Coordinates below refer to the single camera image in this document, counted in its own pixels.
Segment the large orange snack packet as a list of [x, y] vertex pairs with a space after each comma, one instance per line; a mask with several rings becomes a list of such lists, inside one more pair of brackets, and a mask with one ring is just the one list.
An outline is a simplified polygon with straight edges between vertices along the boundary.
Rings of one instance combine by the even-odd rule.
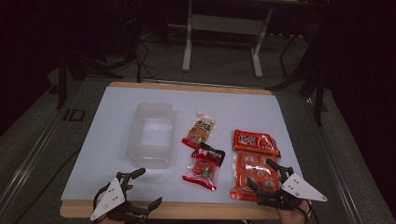
[[235, 182], [230, 191], [234, 200], [256, 202], [257, 196], [248, 185], [250, 178], [258, 189], [275, 192], [280, 187], [279, 174], [266, 160], [278, 162], [281, 158], [276, 141], [268, 133], [254, 133], [235, 130], [233, 150], [236, 154], [234, 164]]

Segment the white table mat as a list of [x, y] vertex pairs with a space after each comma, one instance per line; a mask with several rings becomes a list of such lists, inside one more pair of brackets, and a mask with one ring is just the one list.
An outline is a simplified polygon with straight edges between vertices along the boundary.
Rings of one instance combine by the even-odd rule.
[[[270, 134], [281, 151], [279, 163], [293, 168], [298, 175], [303, 173], [274, 96], [108, 87], [64, 188], [64, 202], [90, 201], [116, 173], [135, 169], [126, 150], [134, 112], [144, 102], [168, 103], [176, 112], [174, 161], [168, 169], [148, 169], [133, 180], [134, 188], [128, 192], [131, 201], [151, 202], [161, 197], [167, 203], [233, 203], [229, 192], [234, 183], [235, 130]], [[213, 117], [217, 123], [208, 144], [226, 152], [217, 172], [215, 191], [182, 179], [191, 164], [191, 148], [181, 139], [198, 112]]]

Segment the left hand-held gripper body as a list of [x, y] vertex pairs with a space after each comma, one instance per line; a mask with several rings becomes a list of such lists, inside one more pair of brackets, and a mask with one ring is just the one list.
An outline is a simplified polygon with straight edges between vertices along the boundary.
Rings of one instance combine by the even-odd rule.
[[127, 200], [127, 173], [118, 172], [116, 177], [106, 186], [99, 189], [93, 199], [93, 211], [90, 221], [99, 223], [106, 217], [114, 221], [124, 221], [125, 224], [141, 224], [149, 216], [147, 208], [133, 206]]

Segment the person's right hand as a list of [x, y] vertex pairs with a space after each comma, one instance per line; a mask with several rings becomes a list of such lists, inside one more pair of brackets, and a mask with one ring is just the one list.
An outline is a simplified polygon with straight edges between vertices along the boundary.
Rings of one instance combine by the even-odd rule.
[[301, 201], [298, 209], [276, 210], [281, 224], [306, 224], [311, 216], [310, 204], [308, 201]]

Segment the white metal table frame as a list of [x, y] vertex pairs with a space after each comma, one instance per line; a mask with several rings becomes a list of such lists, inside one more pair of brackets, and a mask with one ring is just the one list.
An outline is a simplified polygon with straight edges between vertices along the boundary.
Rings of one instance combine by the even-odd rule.
[[250, 49], [251, 60], [254, 68], [256, 78], [263, 78], [262, 66], [259, 53], [262, 47], [262, 42], [266, 35], [269, 22], [272, 18], [274, 9], [269, 7], [264, 14], [264, 19], [249, 20], [227, 18], [220, 16], [209, 16], [203, 14], [194, 14], [192, 12], [193, 0], [188, 1], [188, 16], [187, 16], [187, 37], [186, 46], [184, 50], [184, 57], [182, 63], [182, 71], [189, 72], [191, 68], [191, 53], [192, 53], [192, 31], [211, 31], [220, 33], [232, 33], [240, 35], [255, 35], [258, 37], [254, 48]]

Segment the beige sauce packet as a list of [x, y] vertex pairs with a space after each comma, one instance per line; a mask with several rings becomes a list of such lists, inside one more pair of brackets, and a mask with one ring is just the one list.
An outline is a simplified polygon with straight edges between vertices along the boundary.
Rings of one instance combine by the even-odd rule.
[[191, 148], [198, 148], [211, 138], [216, 129], [217, 123], [213, 117], [197, 112], [195, 121], [181, 142]]

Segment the grey metal rail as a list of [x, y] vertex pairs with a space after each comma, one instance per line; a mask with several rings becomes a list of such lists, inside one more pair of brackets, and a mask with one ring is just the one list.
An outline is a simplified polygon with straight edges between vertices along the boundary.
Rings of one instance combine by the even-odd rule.
[[315, 127], [319, 141], [323, 147], [325, 159], [332, 177], [332, 182], [335, 185], [339, 199], [346, 211], [349, 224], [362, 224], [361, 215], [356, 207], [352, 195], [350, 194], [345, 176], [342, 174], [342, 170], [340, 169], [340, 163], [334, 157], [332, 151], [333, 147], [330, 140], [328, 139], [328, 135], [325, 133], [322, 127], [318, 126], [314, 115], [311, 115], [310, 119]]
[[7, 184], [5, 190], [0, 195], [0, 219], [3, 218], [11, 206], [14, 204], [21, 189], [33, 172], [35, 165], [47, 147], [54, 130], [64, 115], [63, 109], [56, 109], [54, 114], [50, 117], [42, 133], [38, 136], [33, 147], [28, 151], [25, 159], [22, 161], [10, 182]]

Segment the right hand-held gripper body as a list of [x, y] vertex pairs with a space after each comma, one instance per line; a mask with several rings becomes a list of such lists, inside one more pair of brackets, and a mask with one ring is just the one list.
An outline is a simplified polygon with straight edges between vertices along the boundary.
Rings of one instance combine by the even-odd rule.
[[291, 167], [279, 166], [280, 189], [274, 192], [258, 190], [258, 204], [271, 206], [280, 210], [296, 209], [303, 200], [327, 202], [328, 198], [295, 174]]

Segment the clear plastic container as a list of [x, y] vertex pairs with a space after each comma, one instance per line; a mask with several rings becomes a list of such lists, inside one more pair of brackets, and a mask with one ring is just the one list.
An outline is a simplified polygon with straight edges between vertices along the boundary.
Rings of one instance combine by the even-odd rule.
[[136, 107], [127, 156], [134, 167], [166, 169], [174, 157], [176, 115], [170, 104], [144, 102]]

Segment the black stand legs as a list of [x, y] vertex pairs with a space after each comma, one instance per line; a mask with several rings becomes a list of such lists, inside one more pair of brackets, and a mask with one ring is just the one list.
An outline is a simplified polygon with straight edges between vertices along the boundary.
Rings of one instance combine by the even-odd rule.
[[62, 108], [67, 99], [67, 72], [70, 72], [73, 78], [83, 80], [86, 76], [83, 65], [87, 65], [106, 77], [121, 78], [121, 76], [112, 72], [112, 69], [126, 65], [129, 59], [130, 57], [125, 56], [124, 59], [119, 62], [102, 64], [89, 58], [78, 50], [61, 49], [58, 58], [58, 84], [53, 85], [51, 89], [52, 92], [58, 94], [57, 109]]
[[308, 41], [308, 47], [302, 59], [291, 72], [290, 76], [283, 82], [271, 87], [266, 87], [268, 91], [280, 91], [292, 84], [302, 81], [303, 85], [299, 89], [299, 94], [306, 99], [308, 99], [312, 94], [315, 94], [313, 116], [319, 127], [322, 126], [322, 100], [324, 95], [326, 72], [328, 71], [328, 66], [322, 64], [323, 57], [325, 56], [322, 51], [325, 49], [326, 35], [321, 31], [317, 31]]

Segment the red snack packet black top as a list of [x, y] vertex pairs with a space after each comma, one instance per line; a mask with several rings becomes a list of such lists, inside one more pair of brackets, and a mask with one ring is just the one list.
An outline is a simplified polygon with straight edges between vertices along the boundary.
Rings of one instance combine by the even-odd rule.
[[217, 170], [221, 167], [226, 153], [223, 150], [214, 149], [206, 143], [200, 143], [191, 153], [193, 161], [189, 171], [182, 179], [206, 189], [216, 190], [215, 184]]

